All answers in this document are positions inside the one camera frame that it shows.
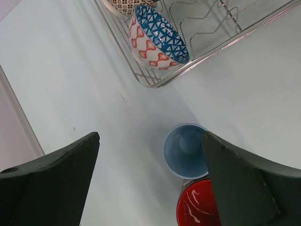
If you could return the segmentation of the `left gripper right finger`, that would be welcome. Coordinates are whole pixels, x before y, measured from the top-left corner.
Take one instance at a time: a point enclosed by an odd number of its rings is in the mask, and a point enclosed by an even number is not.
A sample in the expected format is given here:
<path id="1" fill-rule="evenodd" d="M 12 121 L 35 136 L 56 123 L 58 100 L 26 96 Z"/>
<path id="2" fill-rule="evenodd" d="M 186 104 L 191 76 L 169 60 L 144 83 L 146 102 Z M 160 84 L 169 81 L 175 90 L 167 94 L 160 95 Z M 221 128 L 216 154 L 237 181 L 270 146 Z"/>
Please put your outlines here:
<path id="1" fill-rule="evenodd" d="M 299 226 L 301 171 L 239 148 L 212 132 L 203 151 L 223 226 Z"/>

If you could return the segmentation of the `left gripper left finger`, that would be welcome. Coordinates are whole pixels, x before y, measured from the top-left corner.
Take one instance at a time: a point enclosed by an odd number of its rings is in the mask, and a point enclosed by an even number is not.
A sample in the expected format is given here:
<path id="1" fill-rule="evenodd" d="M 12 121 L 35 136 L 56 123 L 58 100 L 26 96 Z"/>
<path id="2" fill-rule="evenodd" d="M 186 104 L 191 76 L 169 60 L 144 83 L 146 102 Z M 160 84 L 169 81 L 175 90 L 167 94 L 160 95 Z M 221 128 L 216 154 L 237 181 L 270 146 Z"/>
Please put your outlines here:
<path id="1" fill-rule="evenodd" d="M 97 132 L 0 173 L 2 226 L 78 226 L 100 147 Z"/>

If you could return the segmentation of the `blue patterned bowl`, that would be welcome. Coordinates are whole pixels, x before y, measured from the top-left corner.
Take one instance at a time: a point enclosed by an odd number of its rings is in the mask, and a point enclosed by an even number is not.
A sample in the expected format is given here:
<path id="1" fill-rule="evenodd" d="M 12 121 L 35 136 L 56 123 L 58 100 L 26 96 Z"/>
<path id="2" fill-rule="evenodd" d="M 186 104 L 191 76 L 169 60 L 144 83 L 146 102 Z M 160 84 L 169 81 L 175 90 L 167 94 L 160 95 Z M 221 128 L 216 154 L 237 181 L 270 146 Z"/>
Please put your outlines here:
<path id="1" fill-rule="evenodd" d="M 161 14 L 146 5 L 135 6 L 128 36 L 131 53 L 143 67 L 167 71 L 190 60 L 178 32 Z"/>

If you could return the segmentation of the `red brown patterned bowl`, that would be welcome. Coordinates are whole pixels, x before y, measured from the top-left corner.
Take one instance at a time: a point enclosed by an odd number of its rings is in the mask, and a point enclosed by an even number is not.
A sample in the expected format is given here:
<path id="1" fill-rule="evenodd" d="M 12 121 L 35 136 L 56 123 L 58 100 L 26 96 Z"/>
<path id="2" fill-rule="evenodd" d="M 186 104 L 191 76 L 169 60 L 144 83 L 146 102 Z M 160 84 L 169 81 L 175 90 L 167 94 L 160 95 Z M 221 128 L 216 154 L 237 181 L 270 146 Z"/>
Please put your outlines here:
<path id="1" fill-rule="evenodd" d="M 130 17 L 137 5 L 146 5 L 151 8 L 157 7 L 157 0 L 102 0 L 105 7 L 117 17 Z"/>

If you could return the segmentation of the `red black mug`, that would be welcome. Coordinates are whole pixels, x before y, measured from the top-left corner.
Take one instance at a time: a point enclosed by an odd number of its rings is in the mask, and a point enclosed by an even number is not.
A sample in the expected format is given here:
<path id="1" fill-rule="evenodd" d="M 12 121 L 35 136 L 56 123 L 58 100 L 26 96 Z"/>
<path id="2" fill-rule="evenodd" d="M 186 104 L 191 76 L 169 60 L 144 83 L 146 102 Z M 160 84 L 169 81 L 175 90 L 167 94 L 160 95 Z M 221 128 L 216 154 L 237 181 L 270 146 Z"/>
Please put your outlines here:
<path id="1" fill-rule="evenodd" d="M 220 226 L 221 221 L 208 176 L 185 179 L 176 206 L 179 226 Z"/>

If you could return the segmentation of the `light blue cup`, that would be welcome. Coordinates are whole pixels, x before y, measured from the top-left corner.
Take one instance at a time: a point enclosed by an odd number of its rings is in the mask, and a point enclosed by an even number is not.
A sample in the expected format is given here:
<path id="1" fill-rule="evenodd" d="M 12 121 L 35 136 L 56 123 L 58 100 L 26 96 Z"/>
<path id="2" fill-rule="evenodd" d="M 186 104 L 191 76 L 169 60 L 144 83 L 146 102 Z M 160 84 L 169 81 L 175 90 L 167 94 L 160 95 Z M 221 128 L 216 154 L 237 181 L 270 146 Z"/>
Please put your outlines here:
<path id="1" fill-rule="evenodd" d="M 175 126 L 163 144 L 163 156 L 168 168 L 183 179 L 198 179 L 208 175 L 202 146 L 207 129 L 194 123 Z"/>

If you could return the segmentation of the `left aluminium frame post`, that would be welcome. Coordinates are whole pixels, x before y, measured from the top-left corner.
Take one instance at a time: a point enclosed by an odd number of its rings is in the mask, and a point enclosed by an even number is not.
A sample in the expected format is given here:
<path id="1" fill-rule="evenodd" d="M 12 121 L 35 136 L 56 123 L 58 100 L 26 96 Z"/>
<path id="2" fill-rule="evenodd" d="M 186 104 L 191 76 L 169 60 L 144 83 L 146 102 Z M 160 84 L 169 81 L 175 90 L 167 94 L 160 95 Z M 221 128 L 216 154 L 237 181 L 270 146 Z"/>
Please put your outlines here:
<path id="1" fill-rule="evenodd" d="M 0 82 L 2 86 L 4 87 L 4 90 L 6 92 L 6 95 L 8 96 L 14 111 L 18 117 L 19 122 L 22 125 L 23 131 L 25 132 L 29 142 L 31 143 L 31 146 L 33 147 L 33 150 L 35 151 L 35 154 L 37 157 L 44 156 L 45 153 L 32 129 L 32 126 L 30 125 L 16 95 L 15 92 L 13 91 L 7 76 L 5 72 L 3 71 L 2 66 L 0 67 Z"/>

